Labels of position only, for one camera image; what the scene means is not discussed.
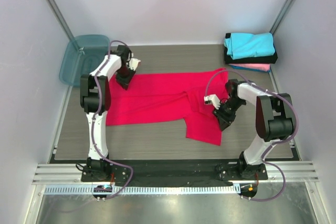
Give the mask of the red t shirt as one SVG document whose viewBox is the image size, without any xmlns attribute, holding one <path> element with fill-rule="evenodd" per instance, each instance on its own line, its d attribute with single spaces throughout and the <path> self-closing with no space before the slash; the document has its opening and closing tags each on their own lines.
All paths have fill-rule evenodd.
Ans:
<svg viewBox="0 0 336 224">
<path fill-rule="evenodd" d="M 183 119 L 186 137 L 220 145 L 222 132 L 206 94 L 225 100 L 228 73 L 207 72 L 136 74 L 127 90 L 115 79 L 109 82 L 111 106 L 106 125 L 160 123 Z"/>
</svg>

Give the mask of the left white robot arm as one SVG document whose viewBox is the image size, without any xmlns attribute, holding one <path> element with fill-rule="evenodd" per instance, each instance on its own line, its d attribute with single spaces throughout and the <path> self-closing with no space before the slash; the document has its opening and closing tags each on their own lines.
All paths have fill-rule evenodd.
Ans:
<svg viewBox="0 0 336 224">
<path fill-rule="evenodd" d="M 106 142 L 106 119 L 111 105 L 109 81 L 127 90 L 140 60 L 123 42 L 115 50 L 108 49 L 102 63 L 89 74 L 80 77 L 80 105 L 89 126 L 89 154 L 85 166 L 76 165 L 83 182 L 105 182 L 112 176 L 112 163 Z"/>
</svg>

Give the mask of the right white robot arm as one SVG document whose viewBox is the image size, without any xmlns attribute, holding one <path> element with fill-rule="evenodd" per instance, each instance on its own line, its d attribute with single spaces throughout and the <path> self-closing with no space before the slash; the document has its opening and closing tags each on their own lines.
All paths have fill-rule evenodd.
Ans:
<svg viewBox="0 0 336 224">
<path fill-rule="evenodd" d="M 291 108 L 291 97 L 287 93 L 270 94 L 254 83 L 229 80 L 225 88 L 229 94 L 226 101 L 211 94 L 204 98 L 205 103 L 214 107 L 213 115 L 217 118 L 221 131 L 231 126 L 237 110 L 247 103 L 255 106 L 256 137 L 249 148 L 241 152 L 235 165 L 218 165 L 221 180 L 253 180 L 257 177 L 266 179 L 263 161 L 275 145 L 290 137 L 297 126 L 296 117 Z"/>
</svg>

